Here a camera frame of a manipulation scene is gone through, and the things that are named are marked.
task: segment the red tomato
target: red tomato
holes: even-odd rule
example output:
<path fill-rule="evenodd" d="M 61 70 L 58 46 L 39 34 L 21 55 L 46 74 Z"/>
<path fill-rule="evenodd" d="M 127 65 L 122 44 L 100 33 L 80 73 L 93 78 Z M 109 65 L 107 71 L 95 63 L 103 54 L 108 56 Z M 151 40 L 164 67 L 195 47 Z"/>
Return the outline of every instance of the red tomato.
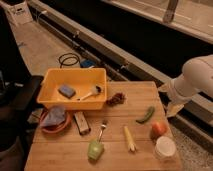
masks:
<path fill-rule="evenodd" d="M 163 121 L 158 121 L 158 122 L 154 122 L 152 123 L 152 138 L 158 138 L 161 135 L 165 134 L 167 131 L 167 125 L 165 122 Z"/>

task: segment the floor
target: floor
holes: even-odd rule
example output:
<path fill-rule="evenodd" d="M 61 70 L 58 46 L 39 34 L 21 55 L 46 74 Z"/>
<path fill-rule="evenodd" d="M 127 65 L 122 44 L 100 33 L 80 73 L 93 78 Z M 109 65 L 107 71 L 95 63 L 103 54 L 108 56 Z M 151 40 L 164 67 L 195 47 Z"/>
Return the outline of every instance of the floor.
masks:
<path fill-rule="evenodd" d="M 32 74 L 44 75 L 48 68 L 59 67 L 58 57 L 74 52 L 42 26 L 30 22 L 12 26 L 23 59 Z M 184 171 L 213 170 L 213 141 L 203 138 L 178 118 L 169 120 Z"/>

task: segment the fork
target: fork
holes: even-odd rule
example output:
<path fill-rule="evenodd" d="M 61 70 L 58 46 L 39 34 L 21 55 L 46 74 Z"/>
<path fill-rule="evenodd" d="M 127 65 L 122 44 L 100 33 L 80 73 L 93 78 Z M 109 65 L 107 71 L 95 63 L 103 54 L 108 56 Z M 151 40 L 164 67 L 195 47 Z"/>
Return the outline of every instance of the fork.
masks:
<path fill-rule="evenodd" d="M 98 141 L 99 141 L 99 142 L 101 141 L 101 137 L 102 137 L 103 131 L 106 129 L 107 123 L 108 123 L 108 121 L 107 121 L 106 119 L 104 119 L 104 120 L 102 121 L 102 124 L 101 124 L 101 132 L 100 132 L 99 137 L 98 137 Z"/>

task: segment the blue sponge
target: blue sponge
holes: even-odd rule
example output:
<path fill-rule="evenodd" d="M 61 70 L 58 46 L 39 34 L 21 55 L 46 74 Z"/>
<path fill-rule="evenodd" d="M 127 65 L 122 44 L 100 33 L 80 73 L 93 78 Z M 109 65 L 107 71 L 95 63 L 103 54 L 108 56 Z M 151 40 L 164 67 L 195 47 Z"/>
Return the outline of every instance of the blue sponge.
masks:
<path fill-rule="evenodd" d="M 71 98 L 75 95 L 75 90 L 67 85 L 61 85 L 58 89 L 59 93 L 67 98 Z"/>

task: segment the black chair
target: black chair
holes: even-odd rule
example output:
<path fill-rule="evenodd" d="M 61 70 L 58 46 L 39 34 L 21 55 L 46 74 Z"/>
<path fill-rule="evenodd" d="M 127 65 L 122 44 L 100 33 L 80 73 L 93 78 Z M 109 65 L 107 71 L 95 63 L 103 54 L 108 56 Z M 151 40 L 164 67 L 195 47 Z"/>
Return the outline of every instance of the black chair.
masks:
<path fill-rule="evenodd" d="M 0 152 L 10 148 L 20 138 L 25 158 L 27 122 L 37 107 L 42 76 L 32 76 L 28 71 L 4 10 L 0 7 Z"/>

